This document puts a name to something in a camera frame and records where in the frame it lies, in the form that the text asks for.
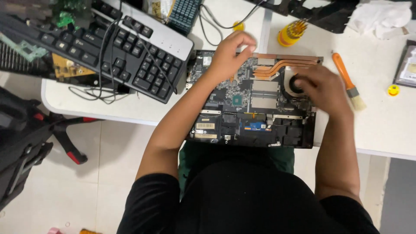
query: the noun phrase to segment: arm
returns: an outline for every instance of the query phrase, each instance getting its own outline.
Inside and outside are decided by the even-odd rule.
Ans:
[[[315,166],[315,195],[359,198],[360,179],[354,142],[354,114],[348,105],[342,80],[323,66],[297,69],[299,85],[317,107],[328,113]]]
[[[178,152],[212,90],[230,78],[255,50],[255,40],[236,31],[218,46],[204,75],[172,107],[155,128],[146,146],[136,179],[152,173],[178,178]],[[235,50],[248,45],[238,56]]]

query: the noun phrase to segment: brush bristles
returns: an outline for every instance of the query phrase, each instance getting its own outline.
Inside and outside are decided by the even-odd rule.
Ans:
[[[367,105],[365,105],[363,99],[360,97],[360,95],[351,97],[350,98],[352,106],[354,107],[354,110],[356,111],[362,111],[365,108],[367,108]]]

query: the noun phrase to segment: keyboard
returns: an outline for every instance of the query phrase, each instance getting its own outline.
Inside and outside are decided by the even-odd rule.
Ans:
[[[187,36],[199,13],[201,2],[202,0],[175,0],[172,12],[169,15],[168,26]]]
[[[93,0],[94,22],[88,29],[61,30],[53,25],[29,27],[23,19],[0,13],[0,32],[11,31],[30,43],[41,46],[64,58],[70,59],[95,72],[102,70],[103,77],[114,80],[162,103],[167,103],[173,88],[165,80],[157,64],[174,87],[186,71],[186,64],[193,50],[193,42],[151,16],[127,3],[117,0]],[[113,37],[113,46],[103,50],[103,63],[98,56],[108,25],[122,17],[120,29]],[[156,62],[147,53],[146,47]]]

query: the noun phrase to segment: circuit board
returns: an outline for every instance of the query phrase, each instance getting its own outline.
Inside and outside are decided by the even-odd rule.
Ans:
[[[214,52],[196,51],[196,58],[189,63],[187,90],[209,68]],[[288,82],[295,73],[291,66],[282,66],[307,67],[322,63],[321,57],[313,57],[315,62],[306,62],[311,58],[253,55],[232,77],[212,91],[188,140],[255,147],[312,148],[316,115],[312,111],[313,103],[305,94],[290,90]]]

